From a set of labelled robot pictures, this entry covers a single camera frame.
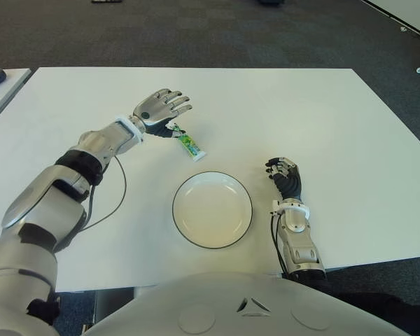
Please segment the robot left hand silver black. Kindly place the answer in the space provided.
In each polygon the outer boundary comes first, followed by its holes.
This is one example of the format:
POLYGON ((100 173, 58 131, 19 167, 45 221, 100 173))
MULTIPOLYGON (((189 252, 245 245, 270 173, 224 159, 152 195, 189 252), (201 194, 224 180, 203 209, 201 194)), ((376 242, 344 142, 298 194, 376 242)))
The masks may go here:
POLYGON ((186 131, 170 128, 168 124, 192 106, 190 98, 180 91, 161 89, 145 98, 135 108, 129 119, 142 133, 162 138, 178 138, 186 131))

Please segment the robot right hand silver black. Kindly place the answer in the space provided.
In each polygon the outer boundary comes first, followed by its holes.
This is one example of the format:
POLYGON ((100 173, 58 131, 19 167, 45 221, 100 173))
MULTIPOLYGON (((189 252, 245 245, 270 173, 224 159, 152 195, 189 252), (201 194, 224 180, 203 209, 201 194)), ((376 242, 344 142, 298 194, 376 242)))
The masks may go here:
POLYGON ((266 163, 266 173, 273 180, 283 200, 301 200, 302 182, 298 166, 287 157, 274 157, 266 163))

